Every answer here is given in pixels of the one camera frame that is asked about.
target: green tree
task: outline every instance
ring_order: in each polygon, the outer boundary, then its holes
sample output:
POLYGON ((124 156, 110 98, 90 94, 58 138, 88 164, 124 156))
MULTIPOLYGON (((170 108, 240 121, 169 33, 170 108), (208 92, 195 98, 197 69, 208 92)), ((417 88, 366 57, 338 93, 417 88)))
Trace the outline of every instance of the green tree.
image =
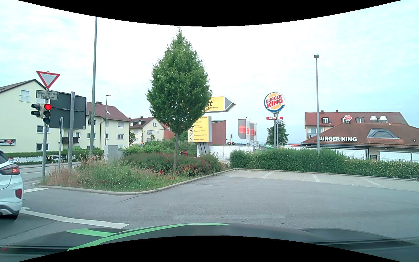
MULTIPOLYGON (((285 129, 285 122, 279 123, 279 143, 284 142, 288 143, 289 139, 287 138, 287 130, 285 129)), ((274 144, 274 126, 268 128, 268 138, 266 139, 267 144, 274 144)))
POLYGON ((164 56, 153 67, 151 90, 147 93, 150 112, 175 134, 174 172, 177 167, 179 134, 201 118, 212 92, 208 75, 198 54, 179 30, 164 56))
POLYGON ((129 134, 129 146, 131 146, 137 138, 134 133, 129 134))

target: restaurant building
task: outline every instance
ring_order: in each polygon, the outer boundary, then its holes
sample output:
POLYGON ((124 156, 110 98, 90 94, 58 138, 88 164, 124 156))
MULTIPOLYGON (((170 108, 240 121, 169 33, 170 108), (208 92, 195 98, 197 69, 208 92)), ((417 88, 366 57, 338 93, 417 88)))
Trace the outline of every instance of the restaurant building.
MULTIPOLYGON (((404 123, 340 123, 319 134, 320 147, 356 158, 419 162, 419 128, 404 123)), ((317 147, 317 136, 302 146, 317 147)))

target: sign pole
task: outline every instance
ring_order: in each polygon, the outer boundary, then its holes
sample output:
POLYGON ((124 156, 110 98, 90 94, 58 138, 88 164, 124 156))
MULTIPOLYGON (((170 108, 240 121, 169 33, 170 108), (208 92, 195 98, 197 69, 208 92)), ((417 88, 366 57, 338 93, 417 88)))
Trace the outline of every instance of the sign pole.
MULTIPOLYGON (((48 99, 45 99, 45 104, 49 104, 48 99)), ((48 136, 48 124, 44 124, 43 128, 43 145, 41 146, 43 149, 43 159, 41 160, 41 176, 45 177, 46 172, 46 141, 48 136)))
POLYGON ((61 151, 62 151, 62 124, 64 123, 64 118, 61 117, 59 120, 59 159, 58 159, 58 169, 61 170, 61 151))
POLYGON ((69 155, 67 156, 67 165, 69 171, 72 170, 72 151, 73 151, 73 110, 75 106, 75 92, 70 92, 70 119, 69 119, 69 155))

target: burger king sign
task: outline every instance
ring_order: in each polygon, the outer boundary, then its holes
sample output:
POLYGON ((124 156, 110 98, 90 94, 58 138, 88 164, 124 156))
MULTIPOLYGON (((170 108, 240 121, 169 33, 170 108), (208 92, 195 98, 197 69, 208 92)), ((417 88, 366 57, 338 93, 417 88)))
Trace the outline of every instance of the burger king sign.
POLYGON ((272 113, 281 111, 284 109, 284 106, 285 99, 284 96, 280 93, 270 93, 265 98, 265 108, 272 113))

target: road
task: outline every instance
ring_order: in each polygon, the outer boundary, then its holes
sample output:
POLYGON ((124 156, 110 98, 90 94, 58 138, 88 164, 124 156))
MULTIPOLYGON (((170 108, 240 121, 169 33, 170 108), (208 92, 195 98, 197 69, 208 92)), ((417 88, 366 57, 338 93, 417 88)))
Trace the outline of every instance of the road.
POLYGON ((68 229, 191 222, 419 236, 417 181, 230 171, 152 194, 113 196, 27 186, 23 198, 19 218, 0 221, 0 245, 68 229))

